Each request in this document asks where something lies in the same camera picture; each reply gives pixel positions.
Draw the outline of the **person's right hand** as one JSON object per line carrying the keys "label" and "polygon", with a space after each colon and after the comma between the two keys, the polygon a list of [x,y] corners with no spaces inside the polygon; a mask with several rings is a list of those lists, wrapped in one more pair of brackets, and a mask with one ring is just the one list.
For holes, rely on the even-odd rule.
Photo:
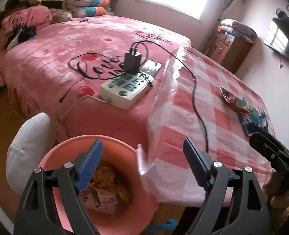
{"label": "person's right hand", "polygon": [[276,188],[277,180],[278,175],[274,171],[262,186],[262,192],[269,204],[269,213],[273,219],[283,217],[289,207],[289,191],[281,192]]}

